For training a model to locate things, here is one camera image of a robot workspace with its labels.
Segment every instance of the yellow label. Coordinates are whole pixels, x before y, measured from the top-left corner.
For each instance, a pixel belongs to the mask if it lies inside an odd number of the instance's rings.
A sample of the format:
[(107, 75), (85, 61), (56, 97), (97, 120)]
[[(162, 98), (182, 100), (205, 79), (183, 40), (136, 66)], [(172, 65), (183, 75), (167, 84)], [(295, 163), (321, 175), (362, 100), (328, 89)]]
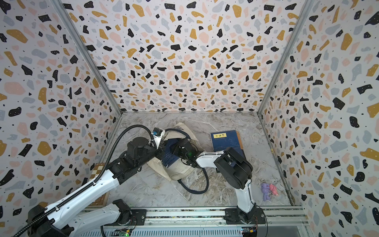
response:
[(226, 137), (226, 133), (218, 133), (218, 134), (213, 135), (213, 138), (221, 138), (221, 137)]

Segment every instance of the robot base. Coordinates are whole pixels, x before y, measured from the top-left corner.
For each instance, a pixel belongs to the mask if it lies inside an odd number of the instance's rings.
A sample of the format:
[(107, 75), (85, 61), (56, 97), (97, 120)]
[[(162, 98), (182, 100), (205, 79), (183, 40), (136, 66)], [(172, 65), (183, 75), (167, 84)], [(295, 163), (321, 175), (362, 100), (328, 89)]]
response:
[(256, 224), (257, 221), (258, 224), (266, 223), (263, 210), (256, 206), (249, 213), (244, 213), (239, 208), (227, 208), (224, 219), (226, 224)]
[[(143, 226), (145, 224), (145, 217), (146, 217), (146, 209), (133, 209), (130, 211), (130, 216), (129, 216), (129, 219), (130, 220), (129, 222), (126, 222), (126, 223), (130, 223), (129, 226), (133, 227), (133, 226)], [(116, 221), (114, 223), (111, 223), (111, 224), (105, 224), (105, 226), (116, 226), (116, 225), (120, 225), (121, 227), (123, 225), (125, 225), (125, 222), (124, 221)]]

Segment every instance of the gray marble surface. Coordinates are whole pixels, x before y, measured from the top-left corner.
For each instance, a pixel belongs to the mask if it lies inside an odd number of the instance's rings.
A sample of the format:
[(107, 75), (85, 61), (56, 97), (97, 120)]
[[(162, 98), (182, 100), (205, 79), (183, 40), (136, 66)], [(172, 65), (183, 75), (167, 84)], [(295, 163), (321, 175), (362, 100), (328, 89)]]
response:
[[(178, 122), (184, 123), (196, 135), (202, 148), (212, 152), (210, 133), (237, 130), (240, 133), (247, 160), (253, 166), (252, 195), (259, 206), (288, 206), (283, 182), (276, 168), (274, 158), (256, 113), (126, 113), (123, 115), (116, 137), (128, 126), (142, 124), (152, 130), (154, 127), (171, 128)], [(126, 150), (127, 143), (135, 137), (146, 137), (143, 129), (132, 129), (119, 142), (112, 160)], [(199, 207), (236, 206), (234, 189), (214, 168), (207, 168), (210, 186), (206, 193), (195, 195), (187, 192), (177, 181), (168, 181), (148, 165), (119, 187), (110, 191), (108, 204), (123, 199), (132, 207)], [(206, 185), (201, 169), (195, 169), (182, 179), (189, 188), (203, 190)], [(263, 201), (260, 189), (262, 182), (274, 184), (279, 196)]]

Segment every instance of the blue book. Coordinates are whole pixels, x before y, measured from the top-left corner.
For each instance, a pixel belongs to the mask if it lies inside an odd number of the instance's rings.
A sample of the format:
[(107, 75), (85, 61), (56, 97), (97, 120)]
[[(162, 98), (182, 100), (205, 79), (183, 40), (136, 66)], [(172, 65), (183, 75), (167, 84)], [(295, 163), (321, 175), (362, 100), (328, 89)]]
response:
[(179, 142), (179, 138), (172, 138), (167, 140), (165, 151), (164, 151), (164, 156), (162, 158), (162, 165), (164, 167), (170, 167), (175, 161), (179, 159), (178, 156), (174, 155), (171, 153), (171, 147), (176, 145), (176, 143)]
[(233, 147), (241, 156), (245, 157), (243, 146), (238, 137), (239, 133), (236, 130), (211, 133), (213, 151), (223, 151), (228, 147)]

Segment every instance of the purple stuffed toy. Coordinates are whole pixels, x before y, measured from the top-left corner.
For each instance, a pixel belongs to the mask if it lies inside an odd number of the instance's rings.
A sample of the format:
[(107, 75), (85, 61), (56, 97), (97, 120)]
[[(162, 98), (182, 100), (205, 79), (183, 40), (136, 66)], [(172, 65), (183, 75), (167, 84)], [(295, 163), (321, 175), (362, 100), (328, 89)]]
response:
[(268, 195), (268, 193), (270, 192), (270, 186), (266, 183), (262, 183), (261, 189), (262, 189), (262, 193), (263, 193), (263, 201), (270, 201), (271, 198)]

